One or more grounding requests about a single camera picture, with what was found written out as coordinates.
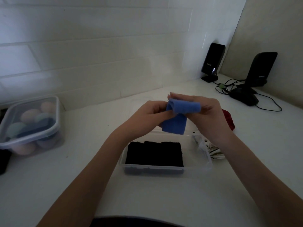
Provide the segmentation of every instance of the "person's left arm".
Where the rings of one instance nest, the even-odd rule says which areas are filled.
[[[146,135],[164,120],[174,117],[172,111],[165,111],[166,105],[165,101],[148,101],[113,131],[37,226],[89,226],[126,145]]]

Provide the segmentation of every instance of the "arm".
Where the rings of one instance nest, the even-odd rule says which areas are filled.
[[[168,98],[201,103],[186,116],[220,148],[271,226],[303,226],[303,200],[279,180],[230,130],[216,99],[171,93]]]
[[[89,226],[123,149],[174,116],[172,111],[165,111],[166,105],[164,101],[148,101],[119,126],[37,226]]]

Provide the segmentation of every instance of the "black folded cloth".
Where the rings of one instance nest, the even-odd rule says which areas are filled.
[[[131,142],[125,164],[150,166],[184,166],[180,143]]]

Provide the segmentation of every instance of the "white wall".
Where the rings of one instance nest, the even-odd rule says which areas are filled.
[[[56,94],[67,110],[200,77],[246,0],[2,0],[0,103]]]
[[[263,91],[303,108],[303,0],[247,0],[221,73],[245,79],[255,55],[278,52]]]

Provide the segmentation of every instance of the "person's left hand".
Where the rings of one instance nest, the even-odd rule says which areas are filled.
[[[147,101],[119,127],[119,130],[123,132],[128,141],[148,134],[163,121],[176,116],[172,110],[165,111],[166,106],[165,101]]]

